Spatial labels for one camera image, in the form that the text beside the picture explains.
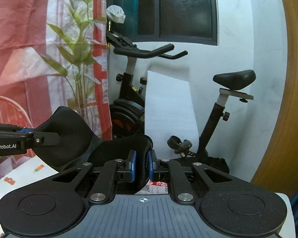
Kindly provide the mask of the wooden door frame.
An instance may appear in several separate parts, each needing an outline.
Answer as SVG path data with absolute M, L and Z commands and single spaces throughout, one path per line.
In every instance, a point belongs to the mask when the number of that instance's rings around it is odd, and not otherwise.
M 298 191 L 298 0 L 282 0 L 287 33 L 285 88 L 277 123 L 252 183 L 293 198 Z

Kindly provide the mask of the dark window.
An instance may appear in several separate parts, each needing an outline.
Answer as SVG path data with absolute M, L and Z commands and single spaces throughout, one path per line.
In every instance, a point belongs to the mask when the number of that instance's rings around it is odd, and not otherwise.
M 106 0 L 125 12 L 112 29 L 134 42 L 190 42 L 216 46 L 216 0 Z

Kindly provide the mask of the white foam sheet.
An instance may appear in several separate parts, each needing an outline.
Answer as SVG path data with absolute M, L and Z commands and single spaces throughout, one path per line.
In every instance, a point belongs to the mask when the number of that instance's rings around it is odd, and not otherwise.
M 182 141 L 191 141 L 191 151 L 197 151 L 199 131 L 187 81 L 147 72 L 145 134 L 152 139 L 159 159 L 180 157 L 167 144 L 173 135 Z

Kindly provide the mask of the pink printed backdrop cloth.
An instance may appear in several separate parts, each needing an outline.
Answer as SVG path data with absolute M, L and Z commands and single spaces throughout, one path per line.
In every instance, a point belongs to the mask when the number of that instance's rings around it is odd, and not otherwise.
M 37 127 L 59 106 L 112 137 L 106 0 L 0 0 L 0 123 Z

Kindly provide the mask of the black eye mask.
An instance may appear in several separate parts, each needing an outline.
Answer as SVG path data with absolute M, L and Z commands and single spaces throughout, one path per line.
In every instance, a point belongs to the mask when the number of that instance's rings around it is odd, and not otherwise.
M 57 133 L 60 136 L 56 146 L 33 148 L 34 153 L 43 162 L 58 172 L 84 162 L 102 167 L 107 161 L 126 160 L 130 151 L 135 151 L 135 178 L 132 183 L 125 185 L 126 193 L 137 193 L 149 180 L 147 154 L 153 148 L 153 142 L 149 136 L 135 135 L 104 141 L 94 134 L 75 111 L 65 106 L 60 106 L 34 131 Z

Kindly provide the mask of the black exercise bike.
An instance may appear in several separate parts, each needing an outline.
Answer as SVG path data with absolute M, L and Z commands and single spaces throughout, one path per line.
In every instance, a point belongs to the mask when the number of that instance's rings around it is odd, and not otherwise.
M 243 103 L 253 100 L 253 96 L 242 89 L 255 82 L 256 73 L 249 69 L 213 77 L 214 82 L 221 85 L 219 96 L 202 133 L 198 133 L 187 82 L 149 71 L 146 77 L 140 78 L 140 88 L 133 85 L 137 60 L 155 57 L 176 60 L 188 52 L 170 55 L 173 44 L 154 50 L 140 49 L 132 40 L 111 29 L 106 32 L 106 40 L 116 55 L 128 59 L 124 73 L 116 76 L 120 91 L 110 105 L 113 138 L 146 134 L 152 138 L 160 157 L 174 158 L 183 166 L 204 163 L 228 173 L 225 159 L 209 156 L 206 146 L 219 121 L 227 121 L 230 117 L 225 110 L 229 97 L 239 98 Z

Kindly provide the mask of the red cardboard box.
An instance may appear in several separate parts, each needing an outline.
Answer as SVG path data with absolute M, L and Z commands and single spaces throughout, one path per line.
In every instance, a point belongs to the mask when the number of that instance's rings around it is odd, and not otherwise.
M 136 195 L 165 195 L 168 193 L 167 183 L 152 182 L 151 180 L 136 193 Z

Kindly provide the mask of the crumpled white cloth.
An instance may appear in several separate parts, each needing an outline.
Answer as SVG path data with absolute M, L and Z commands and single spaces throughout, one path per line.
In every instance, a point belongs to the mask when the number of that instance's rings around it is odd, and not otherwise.
M 124 24 L 125 22 L 125 12 L 124 10 L 118 5 L 111 5 L 106 9 L 106 15 L 110 21 L 118 24 Z

